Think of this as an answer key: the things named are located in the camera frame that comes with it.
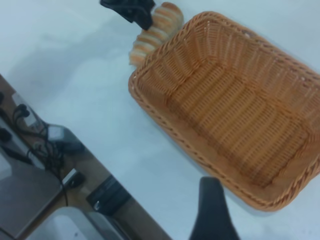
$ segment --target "wicker basket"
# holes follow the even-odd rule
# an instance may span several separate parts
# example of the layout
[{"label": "wicker basket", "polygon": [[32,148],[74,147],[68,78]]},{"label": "wicker basket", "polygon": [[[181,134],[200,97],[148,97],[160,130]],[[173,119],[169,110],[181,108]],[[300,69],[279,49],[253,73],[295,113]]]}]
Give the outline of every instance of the wicker basket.
[{"label": "wicker basket", "polygon": [[139,105],[254,208],[290,203],[320,169],[320,76],[215,12],[130,77]]}]

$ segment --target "white table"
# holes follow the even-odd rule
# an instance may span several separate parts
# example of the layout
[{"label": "white table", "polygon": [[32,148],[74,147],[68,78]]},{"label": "white table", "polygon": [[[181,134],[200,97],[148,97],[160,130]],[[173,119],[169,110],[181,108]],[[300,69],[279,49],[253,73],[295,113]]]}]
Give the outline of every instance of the white table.
[{"label": "white table", "polygon": [[[185,19],[212,10],[320,72],[318,0],[172,0]],[[140,29],[98,0],[0,3],[0,73],[47,122],[70,128],[174,239],[186,240],[206,173],[128,93]],[[320,177],[284,209],[254,210],[226,190],[243,240],[320,239]]]}]

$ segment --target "basket rim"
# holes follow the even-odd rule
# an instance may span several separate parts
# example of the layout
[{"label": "basket rim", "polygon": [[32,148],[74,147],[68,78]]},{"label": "basket rim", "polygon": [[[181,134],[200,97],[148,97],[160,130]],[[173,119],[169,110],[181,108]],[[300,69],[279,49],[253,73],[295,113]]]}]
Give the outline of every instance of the basket rim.
[{"label": "basket rim", "polygon": [[[304,76],[309,81],[311,87],[316,87],[320,89],[320,76],[318,76],[313,70],[311,70],[306,65],[296,61],[291,56],[287,55],[283,51],[279,50],[277,47],[270,44],[264,38],[258,36],[252,30],[239,25],[238,23],[228,19],[222,14],[206,11],[202,12],[195,17],[193,17],[184,27],[167,43],[163,44],[155,52],[149,55],[144,61],[143,65],[137,68],[129,79],[129,92],[132,97],[138,102],[138,104],[155,120],[164,131],[169,134],[175,142],[180,145],[189,155],[193,155],[192,152],[197,151],[195,149],[187,150],[191,144],[189,144],[185,138],[181,137],[178,131],[176,131],[175,126],[172,125],[169,119],[162,116],[157,109],[153,107],[152,104],[140,93],[138,88],[139,76],[144,75],[152,66],[155,64],[156,60],[164,56],[172,48],[174,48],[181,40],[183,40],[186,35],[190,32],[195,25],[203,23],[203,21],[214,20],[223,24],[229,28],[234,29],[235,32],[247,38],[248,41],[253,41],[255,44],[258,44],[260,48],[264,51],[267,51],[269,54],[278,58],[279,64],[286,65],[292,71],[297,72],[297,74]],[[237,182],[234,182],[232,178],[223,174],[218,166],[212,165],[206,162],[199,161],[192,157],[198,164],[200,164],[207,172],[218,176],[221,182],[227,186],[233,193],[238,197],[244,200],[247,204],[263,211],[275,211],[281,209],[282,207],[289,204],[298,193],[308,184],[308,182],[314,178],[320,170],[320,157],[311,162],[305,169],[303,169],[299,176],[291,182],[288,188],[286,188],[279,196],[276,196],[273,200],[265,200],[254,194],[252,194],[247,189],[241,187]]]},{"label": "basket rim", "polygon": [[215,11],[204,11],[195,15],[189,20],[177,34],[169,41],[157,48],[152,54],[149,54],[141,66],[139,66],[134,72],[137,75],[143,75],[154,64],[154,61],[161,58],[166,53],[170,52],[177,43],[184,39],[194,26],[202,24],[204,21],[215,21],[221,25],[224,25],[232,29],[239,36],[246,38],[251,43],[258,45],[263,51],[270,55],[273,55],[277,59],[277,64],[285,66],[285,69],[296,72],[297,74],[305,78],[305,83],[312,88],[318,88],[320,90],[320,75],[318,75],[310,67],[294,59],[292,56],[280,50],[268,42],[265,38],[258,35],[253,30],[240,25],[239,23],[227,18],[226,16]]}]

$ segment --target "cable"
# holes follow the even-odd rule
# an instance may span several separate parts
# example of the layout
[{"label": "cable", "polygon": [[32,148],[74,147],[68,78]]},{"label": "cable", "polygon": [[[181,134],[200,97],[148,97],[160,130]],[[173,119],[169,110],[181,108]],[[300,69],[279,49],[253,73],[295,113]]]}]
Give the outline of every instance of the cable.
[{"label": "cable", "polygon": [[45,170],[52,173],[59,180],[65,198],[65,205],[68,206],[68,195],[61,178],[61,169],[64,164],[64,154],[63,152],[59,151],[54,143],[48,140],[48,124],[44,121],[40,120],[43,125],[43,129],[39,133],[22,129],[19,126],[19,120],[28,117],[29,114],[30,112],[27,110],[27,106],[24,104],[17,106],[12,114],[13,126],[19,133],[23,135],[39,138],[44,141],[44,143],[40,144],[38,144],[39,142],[35,142],[33,147],[27,151],[26,156],[27,158],[30,158],[30,153],[32,153],[38,159],[44,161]]},{"label": "cable", "polygon": [[6,235],[7,237],[11,238],[12,240],[16,240],[16,238],[14,236],[12,236],[9,232],[4,230],[2,227],[0,227],[0,232],[4,233],[4,235]]}]

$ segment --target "bread roll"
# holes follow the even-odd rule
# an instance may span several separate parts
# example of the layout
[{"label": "bread roll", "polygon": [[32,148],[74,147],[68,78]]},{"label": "bread roll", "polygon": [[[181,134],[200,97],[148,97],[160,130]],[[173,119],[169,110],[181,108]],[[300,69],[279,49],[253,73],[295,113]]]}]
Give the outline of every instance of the bread roll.
[{"label": "bread roll", "polygon": [[152,20],[152,26],[163,30],[164,32],[166,32],[166,34],[168,34],[169,37],[171,37],[173,33],[177,30],[175,22],[167,16],[155,13],[152,16]]},{"label": "bread roll", "polygon": [[157,37],[150,35],[146,32],[142,32],[140,35],[138,35],[136,37],[136,40],[151,44],[155,48],[159,47],[162,44],[161,40],[159,40]]},{"label": "bread roll", "polygon": [[148,31],[142,30],[142,32],[156,37],[162,43],[169,39],[169,35],[164,30],[161,30],[154,26],[151,26]]},{"label": "bread roll", "polygon": [[133,43],[133,50],[137,50],[139,52],[143,52],[146,54],[153,52],[155,49],[156,49],[155,46],[144,41],[135,41]]},{"label": "bread roll", "polygon": [[161,6],[176,13],[178,15],[179,21],[181,22],[181,24],[183,24],[184,15],[183,15],[182,11],[180,10],[180,8],[178,8],[176,5],[174,5],[171,2],[164,2],[164,3],[162,3]]},{"label": "bread roll", "polygon": [[180,29],[182,26],[182,19],[181,17],[175,13],[174,11],[165,8],[163,6],[157,7],[154,11],[154,15],[162,15],[162,16],[166,16],[167,18],[170,18],[174,25],[176,26],[176,29]]},{"label": "bread roll", "polygon": [[176,5],[164,2],[155,9],[152,21],[149,30],[142,30],[133,43],[133,49],[129,54],[131,65],[140,66],[148,54],[176,34],[182,27],[184,16]]},{"label": "bread roll", "polygon": [[132,50],[129,54],[129,64],[139,67],[145,60],[147,54],[142,51]]}]

